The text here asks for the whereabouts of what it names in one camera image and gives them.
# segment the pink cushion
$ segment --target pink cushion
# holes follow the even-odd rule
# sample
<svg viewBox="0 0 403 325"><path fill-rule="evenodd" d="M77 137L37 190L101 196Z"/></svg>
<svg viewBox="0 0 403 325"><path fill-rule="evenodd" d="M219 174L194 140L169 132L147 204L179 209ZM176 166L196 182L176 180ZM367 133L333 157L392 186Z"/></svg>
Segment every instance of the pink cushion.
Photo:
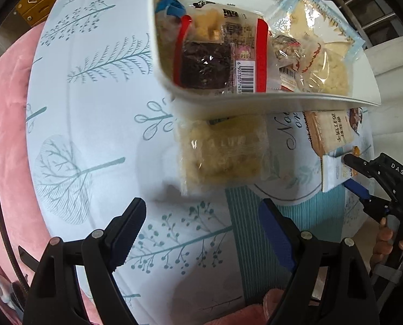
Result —
<svg viewBox="0 0 403 325"><path fill-rule="evenodd" d="M32 28L0 57L0 198L13 250L31 283L34 273L19 259L18 246L40 259L50 235L37 203L27 158L26 102L34 53L44 23ZM0 273L17 280L0 235ZM90 320L100 322L84 296Z"/></svg>

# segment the metal screw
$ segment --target metal screw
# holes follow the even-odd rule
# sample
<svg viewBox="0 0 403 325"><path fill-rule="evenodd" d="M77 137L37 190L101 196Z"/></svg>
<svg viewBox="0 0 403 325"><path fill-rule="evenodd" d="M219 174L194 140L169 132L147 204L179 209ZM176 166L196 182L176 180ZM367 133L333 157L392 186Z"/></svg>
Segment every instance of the metal screw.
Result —
<svg viewBox="0 0 403 325"><path fill-rule="evenodd" d="M310 240L311 238L313 238L313 235L311 234L311 232L308 231L302 231L301 232L301 237L305 240Z"/></svg>
<svg viewBox="0 0 403 325"><path fill-rule="evenodd" d="M60 238L59 237L52 237L50 240L49 240L49 244L51 245L51 246L55 246L55 245L57 245L57 244L59 244L60 243Z"/></svg>
<svg viewBox="0 0 403 325"><path fill-rule="evenodd" d="M103 236L103 230L97 229L92 232L93 238L101 238Z"/></svg>
<svg viewBox="0 0 403 325"><path fill-rule="evenodd" d="M344 244L346 244L349 247L352 247L355 245L355 242L352 238L345 238L344 239Z"/></svg>

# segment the white tablecloth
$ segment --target white tablecloth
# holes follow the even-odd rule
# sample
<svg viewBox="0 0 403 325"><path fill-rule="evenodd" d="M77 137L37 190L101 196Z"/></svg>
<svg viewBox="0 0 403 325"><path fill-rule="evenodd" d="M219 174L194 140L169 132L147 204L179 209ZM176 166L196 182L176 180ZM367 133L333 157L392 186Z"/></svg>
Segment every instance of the white tablecloth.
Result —
<svg viewBox="0 0 403 325"><path fill-rule="evenodd" d="M321 239L353 234L363 215L343 187L319 192L302 113L269 115L271 181L181 197L175 118L152 75L146 5L57 0L31 72L28 156L46 225L65 241L142 197L147 219L116 282L140 324L201 324L287 283L258 224L261 198ZM357 142L369 159L366 138Z"/></svg>

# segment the white plastic tray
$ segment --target white plastic tray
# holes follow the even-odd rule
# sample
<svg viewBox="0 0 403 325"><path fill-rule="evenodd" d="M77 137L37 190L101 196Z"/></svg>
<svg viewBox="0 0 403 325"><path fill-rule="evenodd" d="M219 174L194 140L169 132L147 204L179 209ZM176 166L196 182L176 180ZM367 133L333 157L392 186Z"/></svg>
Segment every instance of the white plastic tray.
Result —
<svg viewBox="0 0 403 325"><path fill-rule="evenodd" d="M154 7L159 0L149 0L151 50L154 72L161 84L170 92L176 116L188 119L215 119L249 113L274 111L339 110L353 107L380 105L381 95L364 54L354 63L352 94L338 96L322 93L254 93L233 96L201 96L176 86L163 72L157 48ZM185 6L196 0L179 0ZM222 4L235 4L249 11L263 12L278 0L208 0Z"/></svg>

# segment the black strap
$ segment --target black strap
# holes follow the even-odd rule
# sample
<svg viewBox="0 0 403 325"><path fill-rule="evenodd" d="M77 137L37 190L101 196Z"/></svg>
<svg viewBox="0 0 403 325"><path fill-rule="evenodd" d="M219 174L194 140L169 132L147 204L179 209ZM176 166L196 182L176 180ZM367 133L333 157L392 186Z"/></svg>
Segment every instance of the black strap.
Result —
<svg viewBox="0 0 403 325"><path fill-rule="evenodd" d="M21 268L19 267L18 261L16 260L16 256L14 255L13 249L11 247L9 235L7 234L6 224L4 222L3 210L1 208L1 201L0 201L0 233L1 237L3 238L4 247L6 248L6 252L9 257L10 263L12 264L16 277L19 279L22 290L26 296L28 294L30 287L28 285L27 280L25 279L25 276L21 271Z"/></svg>

